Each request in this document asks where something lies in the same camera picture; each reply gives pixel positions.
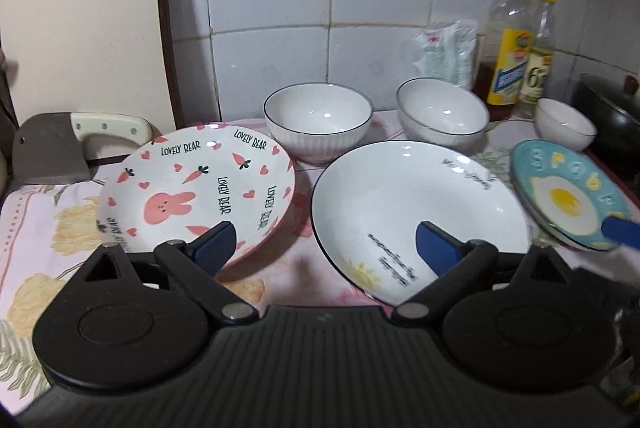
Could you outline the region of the blue fried egg plate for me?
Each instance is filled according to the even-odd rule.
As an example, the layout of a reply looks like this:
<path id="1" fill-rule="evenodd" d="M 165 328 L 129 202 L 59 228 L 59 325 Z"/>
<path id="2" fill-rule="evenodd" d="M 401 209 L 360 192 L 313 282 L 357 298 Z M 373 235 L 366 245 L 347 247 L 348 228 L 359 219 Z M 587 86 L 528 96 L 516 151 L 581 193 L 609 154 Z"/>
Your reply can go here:
<path id="1" fill-rule="evenodd" d="M 514 188 L 538 223 L 588 252 L 620 246 L 601 230 L 608 217 L 630 218 L 623 193 L 586 155 L 546 140 L 526 140 L 510 155 Z"/>

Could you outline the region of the pink rabbit carrot plate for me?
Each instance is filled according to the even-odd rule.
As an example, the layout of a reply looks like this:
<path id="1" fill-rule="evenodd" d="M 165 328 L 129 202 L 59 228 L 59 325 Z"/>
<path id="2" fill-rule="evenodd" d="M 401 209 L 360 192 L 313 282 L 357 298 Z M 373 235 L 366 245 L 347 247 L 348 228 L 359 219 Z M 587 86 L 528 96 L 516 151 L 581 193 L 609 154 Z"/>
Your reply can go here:
<path id="1" fill-rule="evenodd" d="M 149 252 L 228 221 L 237 262 L 280 226 L 294 190 L 294 162 L 278 142 L 241 126 L 197 125 L 126 157 L 101 190 L 96 226 L 126 252 Z"/>

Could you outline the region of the white black-rimmed plate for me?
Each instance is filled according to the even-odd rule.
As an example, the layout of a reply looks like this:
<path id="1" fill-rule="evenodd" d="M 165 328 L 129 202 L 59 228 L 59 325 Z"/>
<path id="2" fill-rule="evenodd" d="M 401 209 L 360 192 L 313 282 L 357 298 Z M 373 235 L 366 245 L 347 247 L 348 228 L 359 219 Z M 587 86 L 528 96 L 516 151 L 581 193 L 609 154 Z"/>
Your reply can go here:
<path id="1" fill-rule="evenodd" d="M 530 245 L 525 212 L 495 174 L 448 148 L 378 142 L 326 168 L 311 199 L 322 252 L 367 295 L 398 306 L 444 268 L 416 249 L 416 229 L 433 223 L 460 242 L 486 240 L 502 252 Z"/>

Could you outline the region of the black wok with lid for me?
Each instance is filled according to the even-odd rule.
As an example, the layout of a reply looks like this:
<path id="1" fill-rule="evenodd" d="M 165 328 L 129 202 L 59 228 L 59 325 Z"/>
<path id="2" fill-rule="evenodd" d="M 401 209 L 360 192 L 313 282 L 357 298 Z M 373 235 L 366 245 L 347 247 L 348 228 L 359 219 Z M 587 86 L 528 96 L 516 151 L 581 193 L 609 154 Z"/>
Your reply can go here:
<path id="1" fill-rule="evenodd" d="M 582 74 L 576 82 L 573 107 L 597 129 L 590 151 L 620 180 L 639 183 L 639 81 L 627 75 L 622 84 Z"/>

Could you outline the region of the right white ribbed bowl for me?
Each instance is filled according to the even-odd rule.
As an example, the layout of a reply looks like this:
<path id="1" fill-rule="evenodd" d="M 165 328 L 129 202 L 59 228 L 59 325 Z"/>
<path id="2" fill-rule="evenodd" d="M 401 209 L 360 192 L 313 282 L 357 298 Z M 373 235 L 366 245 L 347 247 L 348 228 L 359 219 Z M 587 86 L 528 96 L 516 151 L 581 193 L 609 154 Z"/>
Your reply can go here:
<path id="1" fill-rule="evenodd" d="M 581 152 L 589 146 L 597 129 L 581 112 L 563 102 L 542 98 L 534 118 L 541 139 Z"/>

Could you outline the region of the white ribbed bowl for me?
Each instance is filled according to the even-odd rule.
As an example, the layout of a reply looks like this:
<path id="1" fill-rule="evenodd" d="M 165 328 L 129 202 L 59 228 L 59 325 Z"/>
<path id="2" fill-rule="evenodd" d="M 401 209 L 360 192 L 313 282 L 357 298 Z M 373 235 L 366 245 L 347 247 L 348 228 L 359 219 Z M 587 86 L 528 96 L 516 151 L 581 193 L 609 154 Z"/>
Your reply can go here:
<path id="1" fill-rule="evenodd" d="M 581 152 L 589 146 L 597 129 L 581 112 L 563 102 L 542 98 L 534 118 L 541 139 Z"/>
<path id="2" fill-rule="evenodd" d="M 466 151 L 489 124 L 485 104 L 473 93 L 435 78 L 413 78 L 396 91 L 397 115 L 409 140 Z"/>
<path id="3" fill-rule="evenodd" d="M 311 165 L 332 162 L 360 143 L 373 117 L 370 100 L 339 84 L 293 84 L 262 106 L 274 140 Z"/>

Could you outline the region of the middle white ribbed bowl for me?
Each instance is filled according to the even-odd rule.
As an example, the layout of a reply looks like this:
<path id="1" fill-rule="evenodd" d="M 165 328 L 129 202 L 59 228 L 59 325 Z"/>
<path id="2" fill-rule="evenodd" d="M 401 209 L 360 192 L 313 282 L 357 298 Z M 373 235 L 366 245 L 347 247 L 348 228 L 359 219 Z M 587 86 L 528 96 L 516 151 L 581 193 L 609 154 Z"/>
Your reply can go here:
<path id="1" fill-rule="evenodd" d="M 396 91 L 397 115 L 409 140 L 466 151 L 489 124 L 485 104 L 473 93 L 435 78 L 413 78 Z"/>

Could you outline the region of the left white ribbed bowl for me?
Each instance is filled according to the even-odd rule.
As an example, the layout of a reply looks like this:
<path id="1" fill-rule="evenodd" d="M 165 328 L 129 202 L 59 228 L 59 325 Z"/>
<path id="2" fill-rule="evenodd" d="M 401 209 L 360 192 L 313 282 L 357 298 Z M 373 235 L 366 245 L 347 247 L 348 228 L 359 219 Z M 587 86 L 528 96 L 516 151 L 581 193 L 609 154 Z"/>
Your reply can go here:
<path id="1" fill-rule="evenodd" d="M 311 165 L 332 162 L 360 143 L 373 117 L 370 100 L 339 84 L 293 84 L 262 106 L 274 140 Z"/>

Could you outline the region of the clear vinegar bottle yellow cap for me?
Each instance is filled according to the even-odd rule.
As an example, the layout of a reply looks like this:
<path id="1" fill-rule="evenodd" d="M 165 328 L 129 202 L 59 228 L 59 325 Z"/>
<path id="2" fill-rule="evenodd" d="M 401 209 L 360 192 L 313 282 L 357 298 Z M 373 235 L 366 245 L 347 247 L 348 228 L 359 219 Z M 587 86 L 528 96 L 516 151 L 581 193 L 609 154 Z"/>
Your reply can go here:
<path id="1" fill-rule="evenodd" d="M 538 0 L 534 11 L 534 41 L 515 107 L 515 115 L 521 118 L 534 117 L 549 78 L 555 46 L 555 1 Z"/>

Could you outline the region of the white seasoning bag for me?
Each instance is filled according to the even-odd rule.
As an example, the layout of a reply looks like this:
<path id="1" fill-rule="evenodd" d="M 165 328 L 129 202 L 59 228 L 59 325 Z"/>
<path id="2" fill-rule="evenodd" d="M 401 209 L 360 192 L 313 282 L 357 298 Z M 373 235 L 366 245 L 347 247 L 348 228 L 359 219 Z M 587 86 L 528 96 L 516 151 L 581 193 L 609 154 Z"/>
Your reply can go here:
<path id="1" fill-rule="evenodd" d="M 477 43 L 477 21 L 437 23 L 414 38 L 412 65 L 421 77 L 446 81 L 464 90 L 472 88 Z"/>

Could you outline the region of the amber cooking wine bottle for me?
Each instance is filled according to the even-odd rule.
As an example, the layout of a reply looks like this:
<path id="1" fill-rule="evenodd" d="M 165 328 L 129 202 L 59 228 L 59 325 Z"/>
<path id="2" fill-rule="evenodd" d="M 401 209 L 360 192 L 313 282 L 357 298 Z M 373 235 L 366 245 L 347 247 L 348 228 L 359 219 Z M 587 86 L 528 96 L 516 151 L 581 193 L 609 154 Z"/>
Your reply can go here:
<path id="1" fill-rule="evenodd" d="M 486 21 L 473 86 L 491 122 L 502 122 L 512 114 L 532 44 L 530 0 L 496 0 Z"/>

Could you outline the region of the beige cutting board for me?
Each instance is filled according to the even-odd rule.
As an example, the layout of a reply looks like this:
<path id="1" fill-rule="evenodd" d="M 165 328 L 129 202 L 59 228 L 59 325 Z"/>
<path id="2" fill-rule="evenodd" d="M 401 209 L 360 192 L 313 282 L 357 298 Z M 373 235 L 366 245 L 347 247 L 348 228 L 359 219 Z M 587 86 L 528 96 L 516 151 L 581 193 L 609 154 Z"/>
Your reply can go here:
<path id="1" fill-rule="evenodd" d="M 1 47 L 19 122 L 79 110 L 184 123 L 168 0 L 1 0 Z"/>

